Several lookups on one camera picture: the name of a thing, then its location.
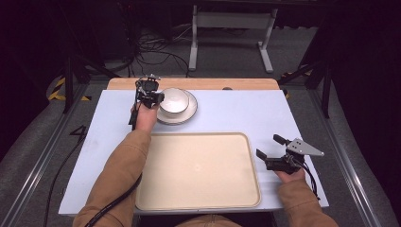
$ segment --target tan sleeve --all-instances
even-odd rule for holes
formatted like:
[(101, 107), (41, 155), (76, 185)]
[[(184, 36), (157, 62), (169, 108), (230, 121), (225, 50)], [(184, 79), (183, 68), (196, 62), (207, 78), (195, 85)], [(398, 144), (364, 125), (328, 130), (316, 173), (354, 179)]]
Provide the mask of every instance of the tan sleeve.
[[(104, 206), (124, 194), (138, 179), (148, 156), (150, 134), (132, 131), (110, 155), (98, 176), (86, 205), (74, 219), (73, 226), (85, 226)], [(96, 226), (131, 226), (135, 192), (101, 218)]]
[(338, 226), (326, 215), (305, 180), (283, 183), (278, 190), (291, 227)]

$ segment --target white plate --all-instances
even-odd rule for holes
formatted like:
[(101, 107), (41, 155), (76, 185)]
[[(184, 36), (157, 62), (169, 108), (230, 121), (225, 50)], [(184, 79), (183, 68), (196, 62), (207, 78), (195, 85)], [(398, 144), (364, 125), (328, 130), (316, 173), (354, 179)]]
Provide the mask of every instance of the white plate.
[(179, 125), (189, 120), (198, 109), (197, 99), (190, 92), (183, 90), (189, 97), (189, 105), (182, 113), (175, 114), (174, 117), (165, 115), (159, 108), (157, 111), (157, 119), (167, 125)]

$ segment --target hand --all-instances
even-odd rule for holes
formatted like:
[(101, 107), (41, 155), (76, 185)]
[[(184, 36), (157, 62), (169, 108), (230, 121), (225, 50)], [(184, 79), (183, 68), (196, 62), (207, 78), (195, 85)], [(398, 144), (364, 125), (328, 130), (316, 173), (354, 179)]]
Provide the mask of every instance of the hand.
[(157, 121), (157, 110), (159, 105), (153, 105), (150, 109), (145, 105), (137, 104), (139, 106), (138, 117), (136, 118), (136, 130), (146, 131), (151, 133)]
[(298, 171), (287, 174), (283, 171), (274, 171), (274, 173), (280, 178), (283, 183), (289, 183), (292, 181), (297, 181), (305, 178), (305, 171), (303, 168), (300, 168)]

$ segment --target beige tray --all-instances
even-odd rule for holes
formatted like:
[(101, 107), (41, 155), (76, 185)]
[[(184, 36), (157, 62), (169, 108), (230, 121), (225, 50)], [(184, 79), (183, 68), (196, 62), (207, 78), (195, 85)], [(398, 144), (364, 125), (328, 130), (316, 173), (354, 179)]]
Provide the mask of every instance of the beige tray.
[(254, 207), (260, 191), (243, 133), (152, 134), (141, 210)]

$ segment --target human arm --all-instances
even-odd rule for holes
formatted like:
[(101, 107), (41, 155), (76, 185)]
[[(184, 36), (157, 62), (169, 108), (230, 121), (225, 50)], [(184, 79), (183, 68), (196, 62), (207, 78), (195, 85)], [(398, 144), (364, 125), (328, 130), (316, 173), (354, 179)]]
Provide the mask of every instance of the human arm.
[(303, 169), (288, 175), (275, 171), (283, 184), (278, 189), (281, 202), (284, 204), (291, 227), (338, 226), (336, 221), (326, 215), (315, 194), (305, 180)]
[[(150, 133), (156, 123), (158, 106), (141, 106), (136, 129), (125, 137), (109, 157), (98, 176), (85, 206), (73, 226), (84, 226), (103, 207), (125, 193), (136, 182), (148, 156)], [(131, 226), (135, 192), (101, 218), (95, 226)]]

